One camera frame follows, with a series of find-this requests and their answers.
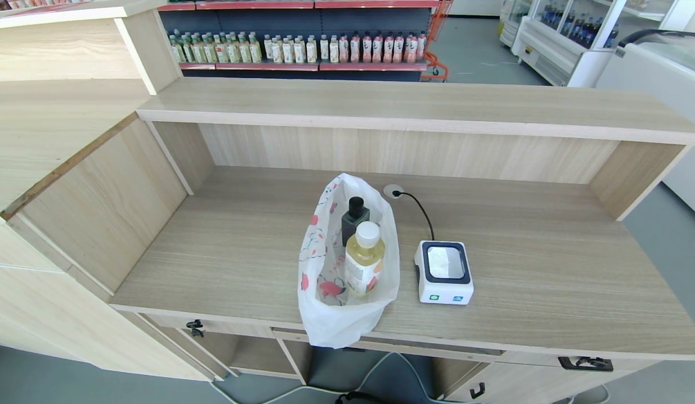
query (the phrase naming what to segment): refrigerator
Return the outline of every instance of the refrigerator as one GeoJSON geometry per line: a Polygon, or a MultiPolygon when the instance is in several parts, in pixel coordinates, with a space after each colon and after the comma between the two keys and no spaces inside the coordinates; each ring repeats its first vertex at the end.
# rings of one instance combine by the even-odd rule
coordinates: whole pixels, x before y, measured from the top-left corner
{"type": "MultiPolygon", "coordinates": [[[[624,38],[596,87],[648,92],[695,123],[695,33],[645,30],[624,38]]],[[[695,146],[663,182],[695,212],[695,146]]]]}

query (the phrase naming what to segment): black bottle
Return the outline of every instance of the black bottle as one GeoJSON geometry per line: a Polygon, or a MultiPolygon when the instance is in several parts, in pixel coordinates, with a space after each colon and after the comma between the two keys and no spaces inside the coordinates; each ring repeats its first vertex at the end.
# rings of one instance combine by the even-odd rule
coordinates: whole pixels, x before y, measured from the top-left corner
{"type": "Polygon", "coordinates": [[[342,246],[357,232],[357,225],[370,220],[370,210],[365,208],[365,201],[358,196],[349,199],[349,210],[342,215],[342,246]]]}

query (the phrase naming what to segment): white bottle cap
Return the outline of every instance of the white bottle cap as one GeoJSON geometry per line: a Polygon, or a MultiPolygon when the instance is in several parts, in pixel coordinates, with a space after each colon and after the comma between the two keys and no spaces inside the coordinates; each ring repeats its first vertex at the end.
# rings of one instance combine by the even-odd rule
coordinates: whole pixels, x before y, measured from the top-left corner
{"type": "Polygon", "coordinates": [[[373,222],[362,222],[355,231],[357,243],[364,248],[371,248],[380,241],[380,227],[373,222]]]}

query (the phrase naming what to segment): bottle label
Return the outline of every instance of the bottle label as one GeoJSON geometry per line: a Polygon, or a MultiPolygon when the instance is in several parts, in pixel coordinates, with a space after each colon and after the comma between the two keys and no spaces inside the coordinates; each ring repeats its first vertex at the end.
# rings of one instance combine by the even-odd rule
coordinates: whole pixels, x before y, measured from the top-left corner
{"type": "Polygon", "coordinates": [[[372,291],[380,278],[383,269],[383,259],[380,258],[372,265],[360,265],[349,254],[345,259],[345,280],[347,286],[358,295],[364,295],[372,291]]]}

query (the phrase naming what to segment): wooden panel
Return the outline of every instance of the wooden panel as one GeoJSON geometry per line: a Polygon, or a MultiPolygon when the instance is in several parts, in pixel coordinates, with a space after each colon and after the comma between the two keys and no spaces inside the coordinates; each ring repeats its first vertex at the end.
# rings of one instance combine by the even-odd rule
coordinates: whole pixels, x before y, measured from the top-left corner
{"type": "Polygon", "coordinates": [[[113,20],[0,30],[0,81],[140,79],[113,20]]]}
{"type": "Polygon", "coordinates": [[[102,369],[206,379],[68,274],[0,267],[0,315],[102,369]]]}
{"type": "Polygon", "coordinates": [[[448,401],[473,402],[470,389],[484,394],[478,397],[483,404],[551,404],[560,399],[595,388],[631,371],[569,371],[550,366],[511,365],[493,363],[475,374],[460,387],[448,392],[448,401]]]}
{"type": "Polygon", "coordinates": [[[14,232],[0,217],[0,265],[17,268],[58,271],[58,268],[44,255],[39,253],[26,240],[14,232]]]}
{"type": "Polygon", "coordinates": [[[689,149],[622,141],[589,185],[609,214],[624,220],[689,149]]]}
{"type": "MultiPolygon", "coordinates": [[[[296,251],[320,192],[336,175],[217,167],[176,210],[111,304],[303,328],[296,251]]],[[[368,337],[695,360],[691,318],[588,186],[360,176],[375,189],[398,183],[417,195],[437,237],[466,244],[477,291],[466,307],[419,302],[411,251],[429,230],[413,200],[393,200],[399,294],[368,337]]]]}
{"type": "Polygon", "coordinates": [[[163,122],[695,145],[695,125],[651,95],[543,85],[183,77],[138,112],[144,120],[163,122]]]}
{"type": "Polygon", "coordinates": [[[240,337],[230,366],[243,373],[299,379],[274,339],[240,337]]]}
{"type": "Polygon", "coordinates": [[[278,344],[290,361],[290,365],[301,383],[307,385],[310,381],[312,346],[307,342],[283,341],[280,338],[278,338],[278,344]]]}
{"type": "MultiPolygon", "coordinates": [[[[189,322],[195,320],[195,317],[183,317],[173,315],[148,314],[154,322],[162,327],[183,328],[189,322]]],[[[275,338],[272,330],[267,325],[255,325],[235,322],[214,322],[213,320],[200,319],[203,324],[203,330],[207,332],[231,333],[235,335],[245,335],[248,337],[275,338]]]]}
{"type": "Polygon", "coordinates": [[[80,358],[29,332],[20,325],[0,316],[0,345],[41,355],[55,356],[65,360],[81,361],[80,358]]]}
{"type": "Polygon", "coordinates": [[[135,120],[37,195],[22,215],[113,292],[185,195],[145,123],[135,120]]]}
{"type": "Polygon", "coordinates": [[[477,361],[452,360],[447,358],[432,358],[432,369],[434,370],[435,393],[442,396],[452,386],[459,383],[467,374],[473,371],[478,365],[477,361]]]}
{"type": "Polygon", "coordinates": [[[151,125],[186,191],[195,194],[215,168],[200,128],[196,123],[148,122],[148,127],[151,125]]]}
{"type": "Polygon", "coordinates": [[[147,98],[140,80],[0,82],[0,212],[147,98]]]}
{"type": "Polygon", "coordinates": [[[157,94],[178,77],[183,77],[173,58],[157,10],[144,11],[128,18],[116,18],[115,21],[150,95],[157,94]]]}
{"type": "Polygon", "coordinates": [[[586,184],[617,142],[419,131],[207,125],[219,166],[586,184]]]}

